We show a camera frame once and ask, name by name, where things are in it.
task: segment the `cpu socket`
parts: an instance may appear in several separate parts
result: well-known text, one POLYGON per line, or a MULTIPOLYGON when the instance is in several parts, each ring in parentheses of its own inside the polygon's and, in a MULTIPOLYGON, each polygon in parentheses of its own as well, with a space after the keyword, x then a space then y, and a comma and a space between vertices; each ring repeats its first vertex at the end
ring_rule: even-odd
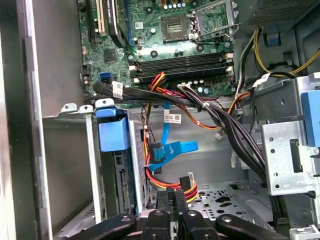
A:
POLYGON ((161 22, 163 43, 188 40, 186 16, 163 17, 161 22))

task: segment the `chip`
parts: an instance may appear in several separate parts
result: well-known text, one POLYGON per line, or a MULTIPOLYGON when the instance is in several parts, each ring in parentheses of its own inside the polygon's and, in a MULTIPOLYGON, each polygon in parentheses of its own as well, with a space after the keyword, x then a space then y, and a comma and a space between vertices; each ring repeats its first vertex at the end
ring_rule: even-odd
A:
POLYGON ((161 21, 163 43, 189 39, 186 16, 163 17, 161 21))
POLYGON ((115 48, 104 50, 104 62, 114 63, 117 61, 117 51, 115 48))

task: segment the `perforated metal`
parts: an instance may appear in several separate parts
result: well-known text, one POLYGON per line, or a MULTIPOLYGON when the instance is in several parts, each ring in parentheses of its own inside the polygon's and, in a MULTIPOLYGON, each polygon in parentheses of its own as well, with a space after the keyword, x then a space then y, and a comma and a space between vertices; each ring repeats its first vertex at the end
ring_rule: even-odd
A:
POLYGON ((249 25, 260 25, 299 18, 317 0, 262 0, 249 25))

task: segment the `motherboard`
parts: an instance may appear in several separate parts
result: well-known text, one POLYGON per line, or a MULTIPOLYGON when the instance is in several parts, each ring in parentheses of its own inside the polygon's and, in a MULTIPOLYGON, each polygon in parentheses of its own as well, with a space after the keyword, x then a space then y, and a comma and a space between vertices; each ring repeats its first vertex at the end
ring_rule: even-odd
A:
POLYGON ((202 97, 235 92, 231 0, 78 0, 82 79, 148 89, 188 85, 202 97))

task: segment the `blue sata port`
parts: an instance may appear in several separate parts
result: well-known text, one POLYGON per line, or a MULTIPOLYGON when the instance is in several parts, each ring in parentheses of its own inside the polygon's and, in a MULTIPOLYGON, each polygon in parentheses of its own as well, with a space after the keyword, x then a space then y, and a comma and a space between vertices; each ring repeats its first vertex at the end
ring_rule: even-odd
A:
POLYGON ((100 81, 102 83, 110 83, 112 81, 112 73, 111 72, 101 72, 99 73, 100 81))

